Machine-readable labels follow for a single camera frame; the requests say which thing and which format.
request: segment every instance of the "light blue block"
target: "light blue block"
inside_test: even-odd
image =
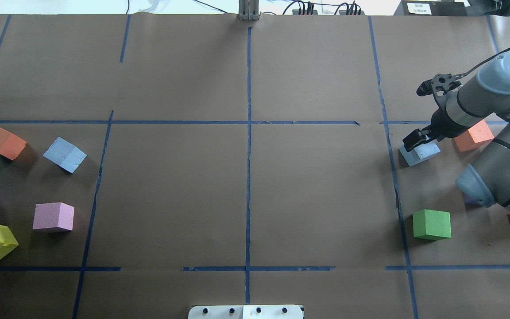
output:
[[[436,141],[432,141],[427,144],[421,144],[410,152],[407,152],[405,150],[405,146],[403,145],[399,148],[399,152],[401,152],[409,166],[414,166],[440,153],[440,148],[438,148]]]
[[[86,155],[79,148],[59,137],[43,156],[68,172],[74,172]]]

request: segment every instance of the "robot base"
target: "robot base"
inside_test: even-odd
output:
[[[304,319],[304,307],[297,305],[194,306],[188,319]]]

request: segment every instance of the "black knob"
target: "black knob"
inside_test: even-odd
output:
[[[426,80],[417,89],[417,95],[419,97],[425,97],[432,94],[432,80]]]

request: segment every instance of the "white wall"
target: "white wall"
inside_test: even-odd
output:
[[[237,0],[202,0],[227,12],[237,13]],[[337,4],[339,0],[316,0]],[[260,0],[261,12],[281,14],[290,0]],[[148,11],[160,14],[217,14],[194,0],[130,0],[129,13]],[[368,16],[392,16],[399,0],[357,1]],[[332,14],[336,7],[320,7],[318,14]],[[127,0],[0,0],[0,14],[125,14]]]

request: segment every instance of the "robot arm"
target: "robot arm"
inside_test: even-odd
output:
[[[510,52],[488,61],[475,77],[458,91],[452,91],[460,87],[460,77],[438,74],[421,84],[417,94],[432,93],[439,109],[429,126],[403,139],[405,149],[410,151],[432,140],[459,136],[496,113],[508,125],[462,172],[456,185],[482,206],[498,203],[510,210]]]

